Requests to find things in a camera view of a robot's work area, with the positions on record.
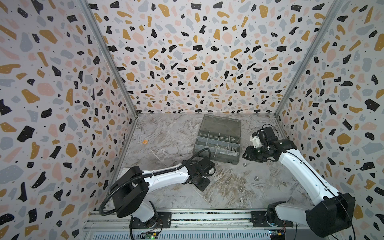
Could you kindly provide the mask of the grey plastic compartment organizer box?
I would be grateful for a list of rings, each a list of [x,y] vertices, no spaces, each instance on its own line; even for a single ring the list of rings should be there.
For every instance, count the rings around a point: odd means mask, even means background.
[[[204,115],[194,144],[193,153],[208,148],[210,160],[237,165],[241,151],[242,121]]]

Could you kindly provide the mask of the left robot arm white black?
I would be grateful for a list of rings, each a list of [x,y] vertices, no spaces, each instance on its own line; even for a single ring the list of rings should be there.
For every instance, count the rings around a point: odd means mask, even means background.
[[[157,171],[142,171],[138,166],[123,169],[112,187],[112,192],[116,192],[112,201],[117,217],[131,216],[149,228],[159,219],[159,214],[151,201],[145,202],[148,193],[176,184],[192,184],[204,191],[215,172],[215,163],[208,157],[190,159]]]

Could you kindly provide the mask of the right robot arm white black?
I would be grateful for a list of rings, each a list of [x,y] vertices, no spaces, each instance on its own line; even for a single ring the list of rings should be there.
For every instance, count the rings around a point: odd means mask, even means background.
[[[284,201],[269,204],[266,222],[272,227],[281,227],[293,222],[309,227],[320,238],[353,228],[353,213],[356,199],[349,193],[341,193],[305,160],[296,145],[289,139],[279,139],[274,127],[263,127],[250,136],[243,159],[257,163],[268,160],[280,162],[302,185],[314,207],[305,209]]]

